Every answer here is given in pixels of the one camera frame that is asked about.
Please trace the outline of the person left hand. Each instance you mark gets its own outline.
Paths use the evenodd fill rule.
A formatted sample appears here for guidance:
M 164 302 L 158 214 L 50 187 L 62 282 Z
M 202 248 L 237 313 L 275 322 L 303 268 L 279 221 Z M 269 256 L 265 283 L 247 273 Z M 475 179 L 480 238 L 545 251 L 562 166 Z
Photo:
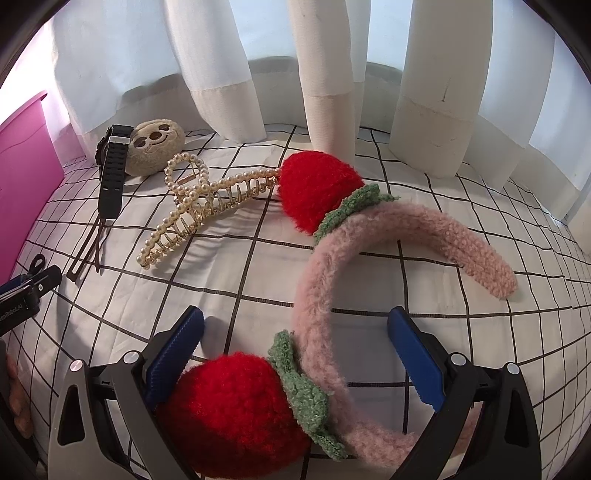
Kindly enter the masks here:
M 26 392 L 19 380 L 18 365 L 6 355 L 6 368 L 9 378 L 9 405 L 14 416 L 14 424 L 19 433 L 29 439 L 34 432 L 31 410 Z

